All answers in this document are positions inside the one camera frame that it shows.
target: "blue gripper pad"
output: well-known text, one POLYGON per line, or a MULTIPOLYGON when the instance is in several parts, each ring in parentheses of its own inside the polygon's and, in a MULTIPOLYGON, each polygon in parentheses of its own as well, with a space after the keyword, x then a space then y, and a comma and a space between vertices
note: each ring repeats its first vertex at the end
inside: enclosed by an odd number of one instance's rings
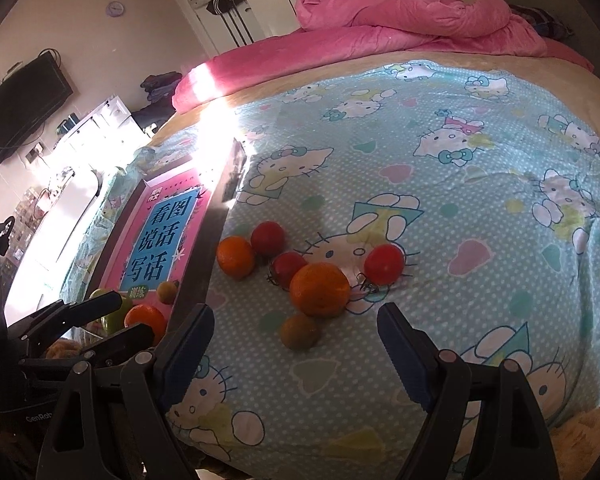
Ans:
POLYGON ((213 311, 197 304, 180 327, 156 348, 154 365, 154 394, 163 413, 180 402, 214 334, 213 311))
POLYGON ((426 334, 415 330, 395 303, 385 303, 378 310, 378 334, 409 398, 430 413, 436 402, 432 390, 440 373, 432 354, 433 343, 426 334))

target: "red tomato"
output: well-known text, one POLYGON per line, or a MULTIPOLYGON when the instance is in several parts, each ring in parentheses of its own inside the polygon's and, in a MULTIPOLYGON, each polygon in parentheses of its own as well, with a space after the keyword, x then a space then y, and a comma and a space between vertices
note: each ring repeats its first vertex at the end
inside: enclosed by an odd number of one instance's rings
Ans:
POLYGON ((285 248, 285 232, 276 222, 263 222, 251 233, 251 247, 261 256, 272 258, 285 248))
POLYGON ((289 252, 282 253, 276 257, 269 267, 271 276, 276 283, 289 290, 291 279, 296 275, 298 270, 302 269, 306 265, 306 260, 298 253, 289 252))
POLYGON ((391 285, 404 269, 404 254, 393 244, 379 245, 365 258, 365 276, 377 286, 391 285))
POLYGON ((151 305, 136 305, 126 313, 125 327, 128 328, 135 323, 143 323, 151 327, 151 330, 154 331, 154 346, 167 332, 167 320, 157 308, 151 305))

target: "pink comforter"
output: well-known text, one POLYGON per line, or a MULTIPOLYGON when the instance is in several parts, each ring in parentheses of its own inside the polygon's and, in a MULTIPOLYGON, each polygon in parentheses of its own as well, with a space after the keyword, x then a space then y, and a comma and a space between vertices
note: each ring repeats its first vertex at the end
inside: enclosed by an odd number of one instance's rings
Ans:
POLYGON ((548 55, 547 44, 504 0, 298 0, 296 13, 301 29, 193 69, 176 89, 176 111, 284 75, 398 50, 548 55))

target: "pile of clothes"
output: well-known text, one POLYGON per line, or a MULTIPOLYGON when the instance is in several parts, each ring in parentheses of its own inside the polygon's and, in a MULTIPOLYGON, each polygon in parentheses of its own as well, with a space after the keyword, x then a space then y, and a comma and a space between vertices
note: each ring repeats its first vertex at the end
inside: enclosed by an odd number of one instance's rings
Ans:
POLYGON ((176 86, 182 79, 180 72, 168 72, 160 75, 150 75, 140 87, 147 92, 147 100, 151 103, 131 116, 144 131, 155 133, 169 118, 176 113, 171 97, 175 94, 176 86))

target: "television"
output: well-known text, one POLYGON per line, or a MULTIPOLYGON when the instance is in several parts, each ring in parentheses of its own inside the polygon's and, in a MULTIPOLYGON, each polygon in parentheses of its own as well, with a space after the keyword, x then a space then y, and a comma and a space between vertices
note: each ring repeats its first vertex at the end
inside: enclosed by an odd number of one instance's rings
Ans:
POLYGON ((0 164, 74 93, 50 51, 0 85, 0 164))

